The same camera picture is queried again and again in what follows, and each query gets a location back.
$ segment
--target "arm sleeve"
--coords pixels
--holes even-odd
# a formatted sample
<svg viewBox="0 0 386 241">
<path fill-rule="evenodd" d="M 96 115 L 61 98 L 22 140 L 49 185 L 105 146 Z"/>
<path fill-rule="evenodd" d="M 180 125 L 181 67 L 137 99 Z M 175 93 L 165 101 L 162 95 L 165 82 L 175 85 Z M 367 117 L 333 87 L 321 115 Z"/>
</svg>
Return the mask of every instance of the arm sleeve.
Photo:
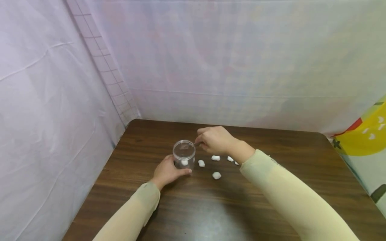
<svg viewBox="0 0 386 241">
<path fill-rule="evenodd" d="M 158 206 L 161 194 L 148 182 L 142 184 L 131 198 L 110 218 L 94 241 L 134 241 Z"/>
<path fill-rule="evenodd" d="M 303 241 L 358 240 L 335 210 L 299 178 L 256 150 L 240 168 Z"/>
</svg>

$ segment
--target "jar rim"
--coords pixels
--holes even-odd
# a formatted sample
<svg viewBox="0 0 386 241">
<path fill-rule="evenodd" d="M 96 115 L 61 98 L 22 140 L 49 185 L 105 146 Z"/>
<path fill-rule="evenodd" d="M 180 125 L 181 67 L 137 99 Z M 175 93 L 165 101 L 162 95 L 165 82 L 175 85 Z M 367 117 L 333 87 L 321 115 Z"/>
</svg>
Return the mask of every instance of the jar rim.
<svg viewBox="0 0 386 241">
<path fill-rule="evenodd" d="M 176 149 L 177 145 L 179 145 L 181 143 L 187 143 L 187 144 L 190 144 L 190 145 L 194 144 L 193 142 L 191 142 L 189 140 L 180 140 L 180 141 L 176 142 L 174 144 L 174 146 L 173 146 L 173 156 L 175 156 L 176 158 L 178 158 L 180 160 L 187 160 L 187 159 L 190 159 L 190 158 L 194 157 L 194 155 L 196 154 L 196 147 L 195 146 L 192 146 L 193 147 L 193 154 L 191 154 L 188 157 L 181 157 L 181 156 L 176 154 L 175 149 Z"/>
</svg>

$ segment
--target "right hand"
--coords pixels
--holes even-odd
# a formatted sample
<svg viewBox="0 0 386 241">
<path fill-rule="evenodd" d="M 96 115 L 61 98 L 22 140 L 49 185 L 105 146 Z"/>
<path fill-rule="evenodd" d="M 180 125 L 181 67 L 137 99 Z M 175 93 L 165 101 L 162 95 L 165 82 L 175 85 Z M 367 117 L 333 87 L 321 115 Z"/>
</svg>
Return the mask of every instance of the right hand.
<svg viewBox="0 0 386 241">
<path fill-rule="evenodd" d="M 239 142 L 224 127 L 206 127 L 197 130 L 195 143 L 203 142 L 200 147 L 214 155 L 229 155 L 231 148 Z"/>
</svg>

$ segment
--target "grid pattern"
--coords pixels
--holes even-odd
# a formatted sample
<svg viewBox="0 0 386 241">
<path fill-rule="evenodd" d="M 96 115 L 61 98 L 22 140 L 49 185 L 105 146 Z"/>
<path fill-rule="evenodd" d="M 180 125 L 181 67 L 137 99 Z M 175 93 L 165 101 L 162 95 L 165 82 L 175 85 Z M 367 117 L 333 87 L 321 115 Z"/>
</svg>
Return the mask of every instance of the grid pattern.
<svg viewBox="0 0 386 241">
<path fill-rule="evenodd" d="M 114 106 L 126 126 L 131 120 L 140 118 L 130 90 L 107 48 L 85 0 L 67 0 L 67 3 Z"/>
</svg>

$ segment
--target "white fabric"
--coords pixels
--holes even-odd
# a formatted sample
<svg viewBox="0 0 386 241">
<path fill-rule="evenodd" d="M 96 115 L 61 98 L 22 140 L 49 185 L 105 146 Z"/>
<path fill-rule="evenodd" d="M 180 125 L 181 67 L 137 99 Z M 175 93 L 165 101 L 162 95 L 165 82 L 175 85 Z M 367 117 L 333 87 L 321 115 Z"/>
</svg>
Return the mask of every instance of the white fabric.
<svg viewBox="0 0 386 241">
<path fill-rule="evenodd" d="M 386 92 L 385 1 L 87 3 L 144 119 L 328 134 Z"/>
<path fill-rule="evenodd" d="M 124 125 L 63 1 L 0 22 L 0 240 L 61 240 Z"/>
<path fill-rule="evenodd" d="M 121 120 L 127 125 L 131 120 L 141 118 L 85 0 L 66 1 Z"/>
</svg>

